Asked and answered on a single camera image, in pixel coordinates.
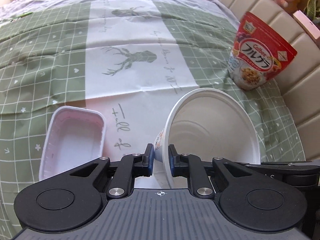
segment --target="bed sheet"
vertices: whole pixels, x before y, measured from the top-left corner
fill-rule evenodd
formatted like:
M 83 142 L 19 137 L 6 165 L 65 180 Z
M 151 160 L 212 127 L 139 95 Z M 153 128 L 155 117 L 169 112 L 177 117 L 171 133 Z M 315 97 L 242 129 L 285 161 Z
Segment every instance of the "bed sheet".
M 236 21 L 219 2 L 65 2 L 2 11 L 35 12 L 0 28 L 0 238 L 20 230 L 14 198 L 38 181 L 45 134 L 62 105 L 105 115 L 104 155 L 116 161 L 144 151 L 179 98 L 213 87 L 249 114 L 262 161 L 304 160 L 275 81 L 243 92 L 229 78 Z

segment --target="black pivot disc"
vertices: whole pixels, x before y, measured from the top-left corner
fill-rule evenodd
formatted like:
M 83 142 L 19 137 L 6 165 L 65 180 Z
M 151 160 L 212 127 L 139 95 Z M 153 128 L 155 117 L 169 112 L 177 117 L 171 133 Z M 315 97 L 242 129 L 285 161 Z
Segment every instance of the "black pivot disc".
M 23 227 L 47 232 L 77 228 L 91 221 L 101 208 L 100 193 L 78 177 L 33 184 L 22 190 L 14 203 Z
M 260 232 L 294 227 L 307 208 L 300 191 L 275 179 L 264 179 L 263 175 L 232 183 L 222 192 L 219 204 L 229 220 Z

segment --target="deer illustration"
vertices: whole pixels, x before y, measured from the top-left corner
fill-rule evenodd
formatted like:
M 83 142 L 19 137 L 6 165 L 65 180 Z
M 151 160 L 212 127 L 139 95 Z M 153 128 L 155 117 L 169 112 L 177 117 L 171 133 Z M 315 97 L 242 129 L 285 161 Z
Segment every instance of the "deer illustration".
M 105 49 L 106 52 L 110 51 L 110 50 L 113 50 L 115 49 L 116 51 L 118 51 L 117 53 L 114 53 L 113 55 L 116 55 L 116 54 L 120 54 L 120 55 L 123 55 L 125 57 L 127 57 L 126 60 L 124 60 L 123 62 L 121 63 L 118 63 L 118 64 L 115 64 L 115 65 L 121 65 L 120 68 L 114 70 L 114 69 L 108 69 L 108 72 L 106 73 L 103 73 L 105 75 L 111 75 L 111 76 L 114 76 L 117 72 L 119 72 L 120 70 L 122 70 L 123 68 L 124 69 L 129 69 L 131 68 L 132 64 L 134 62 L 148 62 L 148 63 L 152 63 L 154 62 L 156 59 L 157 59 L 157 55 L 148 51 L 148 50 L 145 50 L 145 51 L 139 51 L 139 52 L 135 52 L 135 53 L 130 53 L 129 50 L 127 49 L 118 49 L 118 48 L 115 48 L 115 47 L 105 47 L 103 48 Z
M 151 18 L 150 15 L 141 15 L 142 13 L 136 12 L 135 10 L 138 8 L 143 8 L 144 6 L 138 6 L 138 7 L 131 7 L 130 9 L 116 9 L 113 10 L 111 13 L 118 17 L 125 17 L 125 16 L 142 16 L 145 19 Z

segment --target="crosshair marking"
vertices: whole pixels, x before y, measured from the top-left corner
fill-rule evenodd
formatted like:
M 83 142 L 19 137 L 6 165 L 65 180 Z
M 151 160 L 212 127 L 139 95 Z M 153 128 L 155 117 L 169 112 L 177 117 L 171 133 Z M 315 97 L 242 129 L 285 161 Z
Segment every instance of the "crosshair marking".
M 164 196 L 164 194 L 167 194 L 167 193 L 164 193 L 163 191 L 159 191 L 159 192 L 157 192 L 155 194 L 157 194 L 158 196 L 162 197 L 162 196 Z

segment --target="green plant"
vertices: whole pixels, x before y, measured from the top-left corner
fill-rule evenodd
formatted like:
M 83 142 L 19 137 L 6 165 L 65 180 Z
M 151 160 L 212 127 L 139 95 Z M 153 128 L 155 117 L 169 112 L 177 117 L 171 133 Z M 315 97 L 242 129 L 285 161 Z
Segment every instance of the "green plant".
M 320 6 L 318 0 L 308 0 L 303 13 L 320 29 Z

